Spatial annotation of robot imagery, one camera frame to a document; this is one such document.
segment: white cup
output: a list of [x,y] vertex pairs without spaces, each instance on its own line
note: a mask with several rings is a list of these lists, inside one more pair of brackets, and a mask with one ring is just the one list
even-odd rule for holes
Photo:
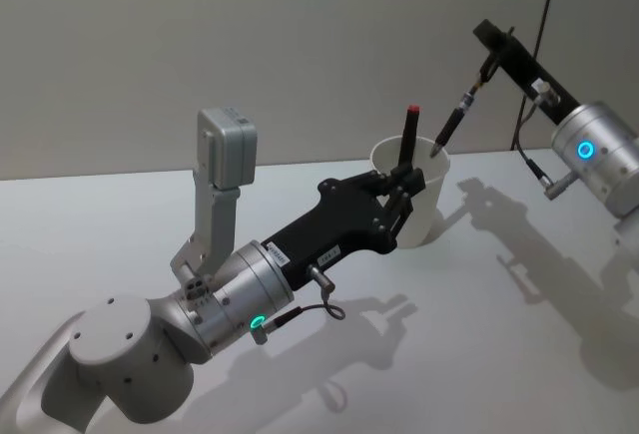
[[[397,235],[397,247],[417,247],[424,244],[434,221],[441,185],[450,168],[450,157],[442,149],[436,157],[431,158],[430,150],[433,145],[434,141],[428,138],[417,137],[415,141],[412,165],[423,171],[426,188],[412,197],[413,211]],[[372,166],[381,173],[390,173],[397,166],[400,146],[401,136],[379,142],[370,152]]]

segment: tabletop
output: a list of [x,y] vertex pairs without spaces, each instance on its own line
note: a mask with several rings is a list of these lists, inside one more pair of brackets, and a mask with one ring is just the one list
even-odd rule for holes
[[[567,172],[531,152],[551,177]],[[312,208],[367,161],[260,167],[236,247]],[[4,392],[63,320],[107,294],[160,297],[193,229],[190,172],[0,183]],[[90,434],[639,432],[639,276],[615,219],[575,184],[554,202],[514,153],[452,156],[427,243],[328,271],[346,319],[310,311],[203,366],[170,418],[107,401]],[[296,303],[317,302],[307,286]]]

